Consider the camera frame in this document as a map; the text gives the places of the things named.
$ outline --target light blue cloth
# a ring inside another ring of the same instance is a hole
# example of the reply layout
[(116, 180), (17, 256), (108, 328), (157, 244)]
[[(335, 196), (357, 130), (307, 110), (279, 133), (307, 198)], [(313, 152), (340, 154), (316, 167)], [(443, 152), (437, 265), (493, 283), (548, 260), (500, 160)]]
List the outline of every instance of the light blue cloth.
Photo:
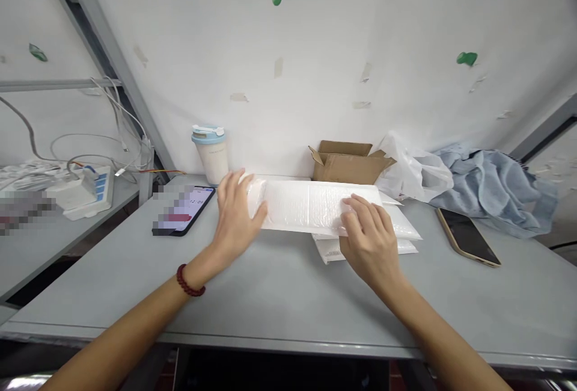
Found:
[(453, 144), (435, 152), (453, 173), (454, 187), (430, 204), (473, 218), (517, 238), (551, 231), (557, 187), (496, 150)]

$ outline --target smartphone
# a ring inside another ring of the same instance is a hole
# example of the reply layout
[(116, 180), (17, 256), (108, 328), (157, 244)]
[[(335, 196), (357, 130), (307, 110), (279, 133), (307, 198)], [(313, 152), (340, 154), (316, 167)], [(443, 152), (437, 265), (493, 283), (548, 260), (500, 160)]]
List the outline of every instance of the smartphone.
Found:
[(215, 188), (208, 186), (195, 186), (189, 189), (184, 193), (184, 198), (174, 201), (174, 207), (168, 214), (159, 216), (162, 221), (153, 223), (152, 234), (154, 236), (184, 236), (215, 192)]
[(437, 215), (456, 252), (492, 268), (501, 266), (501, 262), (469, 217), (441, 208), (437, 209)]

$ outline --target gray table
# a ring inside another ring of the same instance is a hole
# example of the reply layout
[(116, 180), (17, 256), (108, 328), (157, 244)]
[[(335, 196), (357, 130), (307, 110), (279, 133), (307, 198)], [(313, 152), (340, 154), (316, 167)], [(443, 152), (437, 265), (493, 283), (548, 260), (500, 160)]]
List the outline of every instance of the gray table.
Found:
[[(201, 177), (174, 185), (204, 185)], [(1, 328), (2, 334), (99, 335), (211, 241), (213, 200), (182, 238), (151, 235), (167, 201), (149, 200)], [(577, 268), (535, 241), (479, 225), (503, 263), (456, 254), (433, 208), (403, 208), (424, 240), (400, 257), (412, 283), (491, 364), (577, 369)], [(411, 358), (408, 331), (345, 262), (323, 264), (310, 235), (262, 231), (159, 338), (233, 348)]]
[(59, 210), (0, 236), (0, 301), (6, 301), (69, 251), (138, 193), (138, 185), (115, 179), (112, 207), (91, 218), (70, 221)]

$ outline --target white tumbler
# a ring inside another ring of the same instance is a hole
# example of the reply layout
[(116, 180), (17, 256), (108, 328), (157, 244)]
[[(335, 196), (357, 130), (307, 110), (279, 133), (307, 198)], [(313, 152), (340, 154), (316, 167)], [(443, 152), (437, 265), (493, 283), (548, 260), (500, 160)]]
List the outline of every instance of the white tumbler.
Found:
[(227, 142), (224, 128), (212, 125), (193, 125), (192, 142), (197, 145), (206, 179), (218, 186), (228, 173)]

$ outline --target phone screen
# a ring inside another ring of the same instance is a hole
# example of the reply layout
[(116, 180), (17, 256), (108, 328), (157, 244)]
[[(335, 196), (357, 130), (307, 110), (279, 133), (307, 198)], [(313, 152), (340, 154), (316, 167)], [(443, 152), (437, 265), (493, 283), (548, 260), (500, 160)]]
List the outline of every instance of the phone screen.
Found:
[(462, 251), (488, 262), (501, 264), (469, 217), (446, 209), (440, 209), (440, 211)]
[(214, 192), (214, 188), (195, 186), (191, 191), (185, 193), (185, 197), (174, 202), (171, 213), (164, 215), (164, 221), (158, 221), (157, 228), (182, 232), (194, 220), (205, 202)]

